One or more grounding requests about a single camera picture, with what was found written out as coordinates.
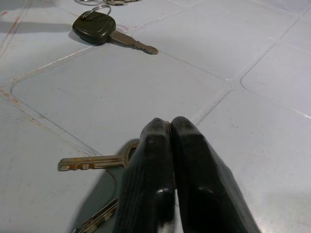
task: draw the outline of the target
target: white floor tile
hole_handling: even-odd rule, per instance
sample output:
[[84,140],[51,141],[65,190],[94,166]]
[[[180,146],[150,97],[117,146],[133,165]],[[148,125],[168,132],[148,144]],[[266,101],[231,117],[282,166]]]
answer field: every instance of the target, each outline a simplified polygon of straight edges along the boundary
[[245,76],[243,85],[311,116],[311,55],[286,45],[273,47]]
[[[73,0],[52,0],[52,2],[77,16],[92,8],[92,6],[77,4]],[[181,7],[167,0],[141,0],[127,3],[125,6],[112,6],[110,16],[115,19],[118,29],[126,32],[181,10]]]
[[205,0],[169,0],[181,6],[193,6]]
[[199,130],[231,168],[263,233],[308,232],[310,119],[234,91]]
[[295,16],[250,0],[207,0],[196,9],[202,14],[216,11],[232,24],[247,31],[279,38],[295,22]]
[[186,11],[134,33],[179,59],[222,78],[235,78],[271,45],[271,39],[238,25],[217,8]]
[[310,6],[309,0],[254,0],[294,14],[302,14]]
[[[59,172],[61,158],[79,154],[2,98],[0,132],[0,232],[68,233],[103,171]],[[102,182],[106,202],[114,182],[109,176]]]
[[311,53],[311,22],[298,21],[284,35],[282,41]]
[[23,11],[26,0],[1,0],[0,6],[0,56],[2,43],[8,34],[13,33]]
[[95,150],[114,154],[154,117],[194,117],[223,84],[162,53],[107,45],[17,84],[13,93]]
[[303,19],[311,22],[311,8],[304,14]]
[[75,18],[48,2],[32,0],[26,16],[0,58],[0,82],[7,82],[89,47],[71,33]]

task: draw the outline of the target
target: grout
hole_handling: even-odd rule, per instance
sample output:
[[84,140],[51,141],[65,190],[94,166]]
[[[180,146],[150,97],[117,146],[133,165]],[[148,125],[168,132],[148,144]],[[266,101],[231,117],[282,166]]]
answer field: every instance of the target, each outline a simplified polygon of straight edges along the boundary
[[274,103],[274,104],[276,104],[276,105],[281,106],[282,108],[285,108],[285,109],[287,109],[287,110],[290,110],[290,111],[292,111],[292,112],[295,112],[295,113],[297,113],[297,114],[299,114],[299,115],[301,115],[301,116],[303,116],[303,117],[306,117],[306,118],[308,118],[308,119],[311,120],[311,116],[310,116],[310,115],[305,114],[305,113],[303,113],[303,112],[301,112],[301,111],[299,111],[299,110],[297,110],[297,109],[291,108],[291,107],[289,107],[289,106],[287,106],[287,105],[284,105],[284,104],[282,104],[281,102],[279,102],[279,101],[277,101],[277,100],[275,100],[275,99],[273,99],[273,98],[269,98],[269,97],[264,96],[264,95],[261,95],[261,94],[259,94],[259,93],[257,93],[257,92],[251,91],[251,90],[249,90],[249,89],[245,89],[245,91],[247,91],[248,93],[253,94],[253,95],[255,95],[255,96],[257,96],[257,97],[259,97],[259,98],[261,98],[261,99],[264,99],[264,100],[266,100],[266,101],[272,102],[272,103]]
[[[260,5],[263,5],[263,4],[261,4],[261,3],[259,3],[259,2],[256,2],[256,1],[253,1],[253,0],[251,0],[252,2],[255,2],[255,3],[257,3],[257,4],[260,4]],[[27,0],[27,2],[25,3],[25,5],[24,5],[24,8],[21,10],[21,13],[19,14],[20,15],[20,18],[17,20],[17,26],[16,27],[12,27],[13,28],[13,30],[14,31],[16,31],[17,29],[18,29],[18,26],[19,26],[19,23],[21,22],[21,20],[23,19],[23,17],[27,14],[27,12],[28,12],[28,10],[29,10],[29,6],[30,6],[30,4],[31,4],[31,2],[32,2],[32,0]],[[146,23],[146,24],[144,24],[144,25],[141,25],[141,26],[138,26],[137,28],[134,28],[134,29],[131,29],[131,30],[129,30],[129,31],[127,31],[126,33],[129,33],[129,32],[136,32],[136,31],[139,31],[139,30],[141,30],[141,29],[143,29],[143,28],[146,28],[146,27],[149,27],[150,25],[154,25],[154,24],[156,24],[156,23],[159,23],[159,22],[162,22],[162,21],[165,21],[165,20],[168,20],[168,19],[170,19],[170,18],[172,18],[173,16],[175,16],[175,15],[178,15],[178,14],[181,14],[181,13],[183,13],[183,12],[186,12],[186,11],[189,11],[189,10],[194,10],[193,9],[193,7],[195,7],[195,6],[197,6],[197,5],[199,5],[199,4],[202,4],[204,1],[200,1],[200,2],[198,2],[197,4],[194,4],[194,5],[191,5],[191,6],[184,6],[184,7],[182,7],[182,9],[180,10],[180,11],[177,11],[177,12],[174,12],[174,13],[172,13],[172,14],[169,14],[169,15],[167,15],[167,16],[165,16],[165,17],[163,17],[163,18],[161,18],[161,19],[159,19],[159,20],[156,20],[156,21],[154,21],[154,22],[149,22],[149,23]],[[71,14],[71,15],[74,15],[74,16],[76,16],[76,14],[74,14],[74,13],[72,13],[72,12],[70,12],[70,11],[68,11],[68,10],[66,10],[66,9],[64,9],[64,8],[62,8],[62,7],[58,7],[58,6],[56,6],[55,5],[55,7],[56,8],[58,8],[58,9],[60,9],[60,10],[62,10],[62,11],[65,11],[65,12],[67,12],[67,13],[69,13],[69,14]],[[310,118],[311,119],[311,116],[309,116],[309,115],[306,115],[306,114],[304,114],[304,113],[302,113],[302,112],[300,112],[300,111],[298,111],[298,110],[295,110],[295,109],[292,109],[292,108],[290,108],[290,107],[287,107],[287,106],[284,106],[284,105],[282,105],[281,103],[279,103],[279,102],[277,102],[276,100],[273,100],[273,99],[269,99],[269,98],[267,98],[267,97],[265,97],[265,96],[261,96],[260,94],[258,94],[258,93],[256,93],[256,92],[253,92],[253,91],[251,91],[251,90],[249,90],[249,89],[247,89],[244,85],[243,85],[243,83],[242,83],[242,81],[243,81],[243,79],[245,78],[245,76],[258,64],[258,62],[276,45],[276,44],[286,44],[286,43],[284,43],[283,41],[282,41],[282,38],[284,37],[284,35],[299,21],[299,20],[301,20],[302,19],[302,17],[303,17],[303,15],[304,14],[302,14],[302,15],[297,15],[297,14],[293,14],[293,13],[291,13],[291,12],[286,12],[286,13],[288,13],[288,14],[290,14],[290,15],[293,15],[293,16],[297,16],[297,19],[296,20],[293,20],[293,23],[292,23],[292,25],[290,25],[289,27],[288,27],[288,29],[278,38],[278,39],[276,39],[276,41],[274,42],[274,43],[271,43],[271,45],[267,48],[267,50],[262,54],[262,55],[260,55],[259,57],[258,57],[258,59],[256,59],[255,60],[255,62],[253,63],[253,64],[251,64],[249,67],[245,67],[245,69],[244,69],[244,71],[245,71],[245,73],[244,72],[241,72],[242,73],[242,75],[241,75],[241,77],[239,78],[239,75],[237,76],[237,77],[235,77],[235,78],[233,78],[233,79],[230,79],[229,81],[228,80],[226,80],[225,78],[222,78],[221,76],[219,76],[219,75],[216,75],[216,74],[214,74],[213,72],[211,72],[211,71],[209,71],[209,70],[206,70],[206,69],[203,69],[203,68],[201,68],[201,67],[198,67],[198,66],[196,66],[196,65],[193,65],[193,64],[190,64],[189,62],[187,62],[187,61],[184,61],[184,60],[182,60],[182,59],[179,59],[179,58],[177,58],[177,57],[175,57],[175,56],[173,56],[173,55],[171,55],[171,54],[168,54],[167,52],[165,52],[165,51],[161,51],[163,54],[165,54],[165,55],[167,55],[167,56],[169,56],[169,57],[171,57],[171,58],[173,58],[173,59],[175,59],[175,60],[178,60],[178,61],[180,61],[180,62],[183,62],[183,63],[185,63],[185,64],[187,64],[187,65],[189,65],[189,66],[192,66],[192,67],[194,67],[194,68],[196,68],[196,69],[199,69],[199,70],[201,70],[201,71],[203,71],[203,72],[205,72],[205,73],[207,73],[207,74],[210,74],[210,75],[213,75],[213,76],[215,76],[215,77],[217,77],[217,78],[219,78],[219,79],[221,79],[221,80],[224,80],[225,82],[226,82],[226,84],[220,89],[220,91],[211,99],[211,100],[209,100],[199,111],[197,111],[197,113],[194,115],[194,117],[191,119],[192,120],[192,122],[194,122],[194,124],[195,125],[199,125],[205,118],[206,118],[206,116],[231,92],[231,91],[233,91],[233,90],[236,90],[236,85],[238,84],[239,86],[241,86],[244,90],[246,90],[247,92],[250,92],[250,93],[252,93],[252,94],[255,94],[255,95],[258,95],[258,96],[260,96],[260,97],[262,97],[262,98],[264,98],[264,99],[267,99],[267,100],[269,100],[269,101],[273,101],[273,102],[276,102],[276,103],[278,103],[278,104],[280,104],[281,106],[283,106],[283,107],[285,107],[285,108],[287,108],[287,109],[290,109],[290,110],[292,110],[292,111],[295,111],[296,113],[299,113],[299,114],[301,114],[301,115],[303,115],[303,116],[305,116],[305,117],[307,117],[307,118]],[[7,44],[7,46],[6,47],[8,47],[8,45],[9,45],[9,43],[10,43],[10,41],[11,41],[11,39],[13,38],[13,36],[14,36],[14,34],[10,37],[10,40],[9,40],[9,38],[6,38],[4,41],[6,42],[6,44]],[[73,53],[73,54],[70,54],[70,55],[68,55],[68,56],[65,56],[65,57],[62,57],[62,58],[60,58],[60,59],[58,59],[57,61],[54,61],[54,62],[52,62],[52,63],[49,63],[49,64],[46,64],[46,65],[44,65],[44,66],[42,66],[42,67],[39,67],[39,68],[37,68],[37,69],[35,69],[35,70],[32,70],[32,71],[29,71],[29,72],[27,72],[26,74],[23,74],[23,75],[21,75],[21,76],[19,76],[19,77],[17,77],[17,78],[14,78],[13,79],[13,82],[12,82],[12,87],[11,87],[11,93],[12,93],[12,90],[13,90],[13,88],[15,87],[15,85],[18,83],[18,82],[21,82],[21,81],[24,81],[24,80],[26,80],[26,79],[28,79],[28,78],[30,78],[30,77],[32,77],[32,76],[34,76],[34,75],[37,75],[37,74],[39,74],[39,73],[41,73],[41,72],[44,72],[44,71],[46,71],[47,69],[50,69],[50,68],[53,68],[54,66],[56,66],[56,65],[58,65],[60,62],[66,62],[67,60],[69,60],[70,58],[72,58],[72,57],[74,57],[75,55],[77,55],[77,54],[80,54],[80,53],[82,53],[82,52],[84,52],[84,51],[87,51],[87,50],[89,50],[89,49],[91,49],[91,48],[93,48],[92,46],[90,46],[90,47],[87,47],[87,48],[85,48],[85,49],[83,49],[83,50],[80,50],[80,51],[77,51],[77,52],[75,52],[75,53]],[[58,127],[59,129],[61,129],[65,134],[68,134],[70,137],[74,137],[74,136],[72,136],[70,133],[68,133],[68,132],[66,132],[64,129],[62,129],[61,127],[59,127],[58,125],[56,125],[54,122],[52,122],[52,121],[50,121],[49,119],[47,119],[47,118],[45,118],[47,121],[49,121],[50,122],[50,124],[53,124],[53,125],[55,125],[56,127]]]
[[289,44],[289,43],[287,43],[287,42],[285,42],[285,41],[280,41],[279,43],[280,43],[281,45],[285,45],[285,46],[288,46],[288,47],[297,49],[297,50],[299,50],[299,51],[301,51],[301,52],[304,52],[304,53],[307,53],[307,54],[311,55],[311,51],[303,50],[303,49],[301,49],[301,48],[299,48],[299,47],[297,47],[297,46],[295,46],[295,45],[291,45],[291,44]]
[[173,4],[176,4],[177,6],[183,7],[183,8],[192,8],[192,7],[195,7],[197,5],[200,5],[201,3],[205,2],[206,0],[199,0],[198,2],[190,4],[190,5],[178,4],[177,2],[174,2],[173,0],[167,0],[167,1],[169,1],[169,2],[171,2]]
[[0,45],[0,59],[4,55],[7,48],[9,47],[9,45],[10,45],[10,43],[11,43],[11,41],[15,35],[15,32],[18,30],[22,19],[27,14],[27,12],[29,10],[29,6],[31,5],[31,3],[32,3],[32,0],[27,0],[25,2],[25,4],[23,5],[22,9],[20,10],[18,16],[16,17],[15,22],[13,23],[10,31],[7,33],[5,39],[1,43],[1,45]]
[[[284,10],[284,9],[277,8],[276,6],[273,6],[273,5],[268,5],[267,3],[264,3],[264,2],[261,2],[261,1],[259,2],[257,0],[250,0],[250,1],[252,1],[254,3],[257,3],[258,5],[266,6],[268,8],[275,9],[275,10],[287,13],[287,14],[292,15],[292,16],[300,16],[300,15],[305,13],[305,11],[301,12],[301,13],[294,13],[294,12],[291,12],[291,11],[287,11],[287,10]],[[311,7],[311,2],[310,1],[309,1],[309,6],[306,7],[306,8],[309,9],[309,7]]]

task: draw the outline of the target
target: tile grout line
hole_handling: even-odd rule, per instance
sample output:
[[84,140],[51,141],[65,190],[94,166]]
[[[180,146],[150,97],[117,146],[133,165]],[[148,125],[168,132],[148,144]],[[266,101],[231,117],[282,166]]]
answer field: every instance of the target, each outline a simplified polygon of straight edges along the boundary
[[287,110],[289,110],[289,111],[295,112],[295,113],[297,113],[298,115],[301,115],[301,116],[306,117],[306,118],[308,118],[308,119],[311,120],[311,116],[310,116],[310,115],[305,114],[305,113],[303,113],[303,112],[301,112],[301,111],[299,111],[299,110],[297,110],[297,109],[291,108],[290,106],[287,106],[287,105],[285,105],[285,104],[283,104],[283,103],[280,103],[280,102],[278,102],[277,100],[275,100],[275,99],[273,99],[273,98],[269,98],[269,97],[267,97],[267,96],[261,95],[260,93],[257,93],[257,92],[254,92],[254,91],[251,91],[251,90],[248,90],[248,89],[243,89],[243,91],[246,91],[246,92],[248,92],[249,94],[255,95],[255,96],[257,96],[257,97],[259,97],[259,98],[261,98],[261,99],[264,99],[264,100],[266,100],[266,101],[268,101],[268,102],[272,102],[272,103],[274,103],[275,105],[279,105],[279,106],[281,106],[281,107],[284,108],[284,109],[287,109]]
[[268,5],[268,4],[263,3],[263,2],[259,2],[257,0],[249,0],[249,1],[254,2],[254,3],[256,3],[258,5],[261,5],[261,6],[265,6],[265,7],[271,8],[271,9],[275,9],[275,10],[278,10],[278,11],[290,14],[292,16],[301,16],[301,15],[305,14],[308,11],[308,9],[311,7],[311,2],[309,1],[307,10],[305,10],[304,12],[301,12],[301,13],[294,13],[294,12],[290,12],[290,11],[287,11],[287,10],[283,10],[283,9],[277,8],[277,7],[272,6],[272,5]]
[[13,23],[10,31],[6,35],[2,44],[0,45],[0,59],[4,55],[6,49],[9,47],[9,45],[10,45],[10,43],[11,43],[11,41],[15,35],[15,32],[18,30],[18,28],[20,26],[22,19],[26,16],[31,3],[32,3],[32,0],[27,0],[25,2],[25,4],[23,5],[23,8],[20,10],[18,16],[16,17],[15,22]]
[[[241,87],[242,87],[244,90],[246,90],[247,92],[250,92],[250,93],[252,93],[252,94],[256,94],[255,92],[253,92],[253,91],[247,89],[247,88],[243,85],[242,81],[243,81],[243,79],[245,78],[245,76],[258,64],[259,61],[262,60],[262,58],[263,58],[276,44],[282,43],[282,38],[283,38],[283,36],[284,36],[284,35],[285,35],[285,34],[286,34],[286,33],[287,33],[287,32],[288,32],[288,31],[303,17],[303,15],[294,15],[294,16],[297,16],[296,20],[294,20],[293,23],[292,23],[292,25],[290,25],[290,26],[288,27],[288,29],[285,30],[285,32],[284,32],[282,35],[280,35],[280,37],[279,37],[278,39],[276,39],[276,41],[275,41],[274,43],[272,43],[272,44],[269,46],[269,48],[267,49],[267,51],[264,52],[262,56],[259,56],[259,58],[258,58],[256,61],[254,61],[254,63],[253,63],[252,65],[250,65],[249,68],[245,67],[245,73],[243,74],[243,72],[242,72],[241,77],[238,77],[238,76],[237,76],[236,78],[233,78],[233,79],[231,79],[231,80],[229,81],[229,82],[230,82],[230,85],[231,85],[231,88],[228,90],[227,94],[224,95],[223,98],[222,98],[221,100],[218,101],[217,104],[213,104],[213,105],[211,105],[210,107],[208,107],[207,105],[209,105],[209,103],[206,103],[206,106],[203,107],[203,109],[206,108],[206,111],[204,112],[204,110],[201,109],[201,110],[199,110],[199,111],[197,112],[197,114],[193,117],[193,120],[196,119],[196,121],[195,121],[196,125],[200,124],[200,123],[209,115],[209,113],[210,113],[210,112],[211,112],[211,111],[212,111],[212,110],[213,110],[213,109],[228,95],[228,93],[230,93],[231,91],[235,90],[235,89],[234,89],[234,86],[235,86],[235,85],[241,86]],[[287,108],[287,109],[291,109],[291,108],[289,108],[289,107],[287,107],[287,106],[284,106],[284,105],[282,105],[282,104],[280,104],[280,105],[283,106],[283,107],[285,107],[285,108]],[[307,117],[307,118],[311,118],[310,116],[308,116],[308,115],[306,115],[306,114],[303,114],[303,116],[305,116],[305,117]]]

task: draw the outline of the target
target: black plastic key head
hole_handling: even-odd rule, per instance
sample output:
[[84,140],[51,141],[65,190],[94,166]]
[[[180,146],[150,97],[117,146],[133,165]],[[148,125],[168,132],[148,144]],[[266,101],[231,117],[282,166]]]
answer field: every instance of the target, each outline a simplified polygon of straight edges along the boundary
[[109,15],[92,12],[84,12],[73,23],[73,31],[84,41],[93,45],[102,45],[110,34],[116,29],[115,20]]

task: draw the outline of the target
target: rusty key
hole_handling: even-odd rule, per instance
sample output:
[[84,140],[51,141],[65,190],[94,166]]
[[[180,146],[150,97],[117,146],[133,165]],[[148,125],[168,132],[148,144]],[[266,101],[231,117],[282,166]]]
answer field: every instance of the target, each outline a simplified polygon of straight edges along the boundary
[[80,229],[74,229],[72,233],[93,233],[104,222],[107,222],[116,212],[118,199],[113,199],[110,203],[100,209],[96,214],[83,223]]
[[110,167],[127,167],[130,157],[135,152],[138,142],[130,144],[124,154],[109,156],[93,156],[81,158],[65,158],[58,163],[59,171],[87,170]]

